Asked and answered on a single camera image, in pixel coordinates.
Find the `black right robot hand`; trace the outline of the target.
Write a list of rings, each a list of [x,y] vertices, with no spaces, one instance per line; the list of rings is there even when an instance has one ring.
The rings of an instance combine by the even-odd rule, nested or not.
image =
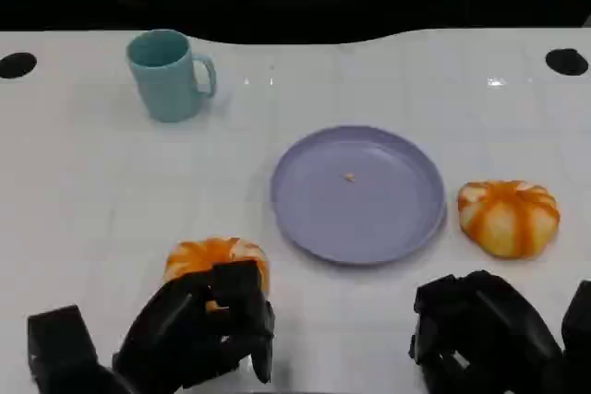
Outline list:
[[[430,393],[564,393],[560,345],[538,311],[485,270],[419,286],[409,356]]]

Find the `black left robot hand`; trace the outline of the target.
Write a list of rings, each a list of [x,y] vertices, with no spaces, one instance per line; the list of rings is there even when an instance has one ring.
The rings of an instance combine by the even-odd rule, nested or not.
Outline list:
[[[174,393],[235,371],[250,358],[271,380],[275,315],[253,260],[168,281],[131,325],[113,371],[137,393]]]

